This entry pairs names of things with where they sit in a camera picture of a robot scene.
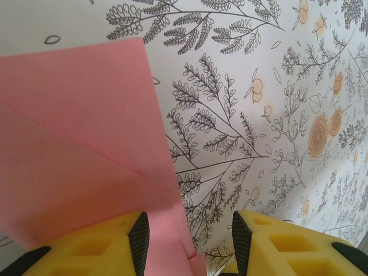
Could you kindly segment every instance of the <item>leaf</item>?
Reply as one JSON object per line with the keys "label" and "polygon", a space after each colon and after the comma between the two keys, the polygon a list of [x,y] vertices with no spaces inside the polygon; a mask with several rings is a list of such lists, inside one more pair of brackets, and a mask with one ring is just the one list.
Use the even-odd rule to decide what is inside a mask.
{"label": "leaf", "polygon": [[247,35],[252,32],[252,21],[244,19],[236,21],[229,26],[229,29]]}
{"label": "leaf", "polygon": [[202,14],[189,13],[189,14],[186,14],[185,16],[180,16],[172,24],[174,26],[179,26],[179,25],[191,24],[191,23],[200,24],[201,22],[202,22]]}
{"label": "leaf", "polygon": [[319,96],[314,95],[309,98],[309,106],[315,114],[319,114],[321,110],[321,103],[319,103]]}
{"label": "leaf", "polygon": [[148,33],[143,37],[144,44],[152,41],[169,23],[170,21],[165,16],[157,16],[157,19],[154,19]]}
{"label": "leaf", "polygon": [[272,45],[271,49],[275,49],[275,48],[277,48],[277,47],[280,45],[280,43],[281,43],[281,40],[276,41],[276,42],[274,43],[274,45]]}
{"label": "leaf", "polygon": [[201,2],[203,5],[219,12],[225,12],[231,7],[229,0],[201,0]]}
{"label": "leaf", "polygon": [[246,47],[244,48],[244,53],[248,55],[249,53],[253,52],[258,45],[261,44],[261,38],[258,33],[258,28],[255,33],[251,33],[251,38],[248,40]]}
{"label": "leaf", "polygon": [[185,42],[184,46],[178,51],[178,54],[182,55],[192,49],[194,43],[196,43],[198,35],[199,31],[197,29],[193,29],[192,31],[190,31],[187,41]]}
{"label": "leaf", "polygon": [[229,53],[234,53],[240,50],[243,46],[244,46],[244,41],[242,40],[242,38],[239,37],[237,39],[234,39],[234,42],[231,45],[221,49],[220,53],[224,53],[226,55]]}
{"label": "leaf", "polygon": [[198,39],[197,45],[195,45],[194,50],[198,50],[201,48],[206,41],[209,31],[212,29],[212,24],[214,23],[213,19],[209,18],[208,16],[202,23],[202,30],[200,37]]}
{"label": "leaf", "polygon": [[226,142],[224,143],[223,150],[219,151],[220,155],[225,155],[225,160],[233,153],[234,150],[237,149],[237,140],[239,138],[235,138],[234,140],[227,137]]}
{"label": "leaf", "polygon": [[178,27],[176,29],[168,30],[164,32],[164,36],[174,36],[171,39],[168,39],[163,42],[165,46],[173,46],[173,45],[180,45],[186,41],[186,29],[182,27]]}
{"label": "leaf", "polygon": [[252,125],[249,123],[248,117],[246,117],[243,112],[240,112],[240,118],[243,119],[243,121],[241,123],[243,124],[243,127],[245,128],[244,131],[247,135],[247,143],[252,148],[254,148],[255,142],[257,140],[257,136],[254,132],[254,129],[253,129]]}
{"label": "leaf", "polygon": [[143,8],[143,12],[146,14],[152,14],[152,15],[157,15],[160,13],[168,13],[170,12],[170,5],[165,2],[158,2],[153,7]]}
{"label": "leaf", "polygon": [[254,82],[255,80],[255,77],[257,76],[257,71],[258,71],[258,68],[256,68],[253,72],[253,76],[252,76],[252,82]]}
{"label": "leaf", "polygon": [[44,44],[46,45],[50,45],[50,44],[56,44],[60,41],[60,36],[48,36],[45,41],[44,41]]}
{"label": "leaf", "polygon": [[176,89],[172,94],[175,96],[175,100],[178,101],[177,108],[189,109],[194,108],[199,103],[198,90],[194,90],[192,87],[189,88],[188,84],[182,84],[181,81],[178,83],[174,82],[172,86]]}
{"label": "leaf", "polygon": [[109,40],[115,40],[120,37],[137,35],[143,30],[140,25],[141,9],[127,4],[113,6],[106,19],[111,25],[118,25],[116,29],[108,35]]}
{"label": "leaf", "polygon": [[218,34],[218,36],[212,37],[214,41],[225,45],[230,44],[230,41],[232,40],[230,30],[225,28],[214,28],[213,31]]}
{"label": "leaf", "polygon": [[280,84],[282,84],[280,74],[278,73],[278,71],[276,70],[276,68],[274,68],[274,75],[275,75],[276,80],[277,80]]}
{"label": "leaf", "polygon": [[266,144],[265,147],[266,147],[267,153],[270,154],[270,155],[272,155],[271,147],[268,144]]}
{"label": "leaf", "polygon": [[246,177],[248,170],[249,170],[249,165],[243,163],[241,167],[238,166],[236,168],[236,171],[231,172],[232,177],[229,177],[229,180],[233,183],[243,180]]}
{"label": "leaf", "polygon": [[154,85],[159,85],[161,82],[158,80],[158,79],[156,79],[155,77],[152,77],[152,80],[153,80],[153,82],[154,82]]}
{"label": "leaf", "polygon": [[213,152],[215,149],[218,151],[220,148],[223,148],[227,138],[227,135],[221,134],[219,137],[215,137],[214,140],[206,142],[206,144],[203,146],[203,149],[210,152]]}
{"label": "leaf", "polygon": [[189,120],[189,124],[197,131],[210,132],[211,129],[216,129],[216,118],[209,114],[208,110],[200,110],[195,113]]}
{"label": "leaf", "polygon": [[271,14],[269,13],[268,10],[263,10],[263,9],[255,9],[255,13],[262,18],[263,20],[270,22],[271,19]]}

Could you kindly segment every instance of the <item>orange circle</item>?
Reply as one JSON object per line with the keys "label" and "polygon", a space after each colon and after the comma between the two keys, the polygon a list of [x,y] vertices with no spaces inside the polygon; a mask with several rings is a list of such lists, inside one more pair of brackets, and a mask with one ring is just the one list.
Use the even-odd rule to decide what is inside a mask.
{"label": "orange circle", "polygon": [[300,8],[307,11],[308,10],[308,2],[306,0],[301,0]]}
{"label": "orange circle", "polygon": [[305,9],[300,9],[299,11],[299,21],[300,23],[304,24],[306,23],[306,19],[308,18],[308,15],[306,13]]}
{"label": "orange circle", "polygon": [[262,93],[259,93],[259,94],[253,93],[254,102],[259,102],[261,98],[262,98]]}
{"label": "orange circle", "polygon": [[253,91],[255,94],[259,94],[262,92],[263,82],[260,79],[255,79],[253,81]]}

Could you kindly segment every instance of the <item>branch drawing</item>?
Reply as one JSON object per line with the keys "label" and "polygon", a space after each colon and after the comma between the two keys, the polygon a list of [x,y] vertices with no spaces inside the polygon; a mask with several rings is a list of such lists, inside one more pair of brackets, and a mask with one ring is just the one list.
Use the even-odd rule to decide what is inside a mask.
{"label": "branch drawing", "polygon": [[299,72],[297,73],[298,81],[302,78],[306,78],[307,75],[311,74],[311,69],[318,68],[316,85],[323,79],[324,71],[327,68],[329,71],[329,77],[336,73],[336,68],[341,62],[340,55],[344,51],[348,42],[340,40],[335,31],[333,31],[333,43],[338,52],[332,52],[326,49],[324,39],[320,40],[318,52],[321,53],[321,61],[316,53],[313,45],[308,44],[305,52],[308,57],[301,57],[292,47],[287,49],[283,56],[282,68],[285,70],[287,75],[294,75],[296,68]]}
{"label": "branch drawing", "polygon": [[[128,4],[113,6],[106,15],[109,24],[116,26],[108,35],[109,40],[137,35],[145,29],[144,21],[151,21],[151,27],[143,36],[144,43],[149,43],[171,24],[169,18],[172,18],[172,29],[164,32],[164,36],[169,37],[164,45],[180,45],[179,55],[192,48],[200,49],[212,29],[215,33],[212,40],[226,45],[221,53],[233,53],[244,48],[244,53],[248,54],[261,44],[261,26],[268,25],[283,30],[278,23],[281,9],[276,0],[267,0],[267,6],[262,1],[251,1],[256,17],[245,13],[244,0],[201,0],[204,6],[212,9],[210,11],[179,9],[178,0],[132,1],[143,3],[147,7],[139,8]],[[227,28],[213,28],[215,19],[219,17],[235,17],[239,20]]]}

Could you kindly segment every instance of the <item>fern illustration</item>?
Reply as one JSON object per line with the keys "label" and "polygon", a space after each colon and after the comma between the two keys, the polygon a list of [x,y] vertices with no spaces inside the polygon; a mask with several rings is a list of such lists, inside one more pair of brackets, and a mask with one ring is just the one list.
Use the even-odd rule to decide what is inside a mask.
{"label": "fern illustration", "polygon": [[321,61],[316,53],[313,45],[307,45],[305,52],[308,54],[307,58],[301,58],[301,55],[294,51],[292,47],[287,49],[287,52],[283,56],[282,68],[287,75],[294,75],[295,69],[298,68],[297,73],[298,81],[302,78],[306,78],[311,74],[311,69],[318,68],[316,85],[323,79],[324,70],[329,70],[329,77],[336,73],[336,68],[341,62],[341,53],[346,48],[347,44],[344,40],[339,40],[338,36],[333,32],[333,43],[338,49],[338,53],[332,52],[326,49],[324,39],[320,40],[319,50],[321,53]]}
{"label": "fern illustration", "polygon": [[[187,82],[181,80],[173,82],[172,94],[177,101],[177,109],[193,112],[187,123],[184,123],[184,118],[177,109],[169,112],[166,117],[176,131],[176,137],[168,136],[168,139],[173,162],[186,159],[192,166],[190,169],[178,171],[177,175],[193,243],[199,247],[204,246],[212,238],[212,225],[220,222],[223,209],[229,206],[233,210],[240,201],[242,183],[253,161],[266,156],[258,154],[255,149],[257,135],[245,113],[240,114],[243,119],[243,134],[232,125],[237,104],[234,79],[228,74],[225,74],[223,79],[219,69],[207,54],[199,58],[198,68],[185,63],[183,76]],[[215,112],[214,106],[218,105],[221,106],[221,113]],[[203,144],[204,152],[217,153],[222,158],[221,161],[199,166],[196,159],[193,159],[201,154],[197,149],[199,143],[196,142],[196,138],[201,135],[206,136],[206,142]],[[243,156],[235,158],[233,155],[239,145],[238,153]],[[202,170],[211,167],[215,168],[212,171],[217,175],[207,179],[201,177]],[[234,185],[229,194],[227,182]],[[203,189],[204,194],[202,194],[203,185],[206,185],[206,189]]]}
{"label": "fern illustration", "polygon": [[[212,29],[215,33],[212,40],[226,45],[220,50],[221,53],[234,53],[244,48],[244,53],[248,54],[261,44],[262,39],[259,33],[261,26],[271,25],[281,29],[278,25],[281,10],[276,0],[267,0],[268,6],[265,6],[261,1],[251,1],[255,5],[255,13],[258,17],[248,16],[243,11],[244,0],[201,0],[201,3],[212,11],[181,10],[176,6],[178,0],[132,1],[148,6],[143,8],[128,4],[113,6],[106,19],[109,24],[115,26],[115,30],[108,34],[108,39],[115,40],[138,35],[144,30],[142,22],[150,20],[151,26],[143,36],[144,43],[149,43],[171,25],[170,17],[173,20],[172,26],[176,28],[163,32],[164,36],[167,37],[164,45],[168,47],[180,45],[179,55],[191,49],[199,50],[205,44]],[[230,24],[228,28],[213,28],[217,17],[240,17],[240,19]],[[254,27],[252,27],[251,19],[257,22]]]}

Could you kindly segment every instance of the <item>black outline leaf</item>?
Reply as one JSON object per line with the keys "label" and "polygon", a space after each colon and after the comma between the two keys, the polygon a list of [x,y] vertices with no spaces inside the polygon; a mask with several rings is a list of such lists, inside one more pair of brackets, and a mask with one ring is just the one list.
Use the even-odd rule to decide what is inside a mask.
{"label": "black outline leaf", "polygon": [[151,28],[143,37],[144,44],[152,41],[155,36],[160,33],[169,23],[170,20],[167,19],[165,16],[157,16],[157,18],[154,19]]}
{"label": "black outline leaf", "polygon": [[275,48],[277,48],[277,47],[280,45],[280,43],[281,43],[281,40],[276,41],[276,42],[274,43],[274,45],[272,45],[271,49],[275,49]]}
{"label": "black outline leaf", "polygon": [[60,40],[61,40],[60,36],[52,35],[52,36],[48,36],[45,39],[44,44],[46,44],[46,45],[56,44]]}

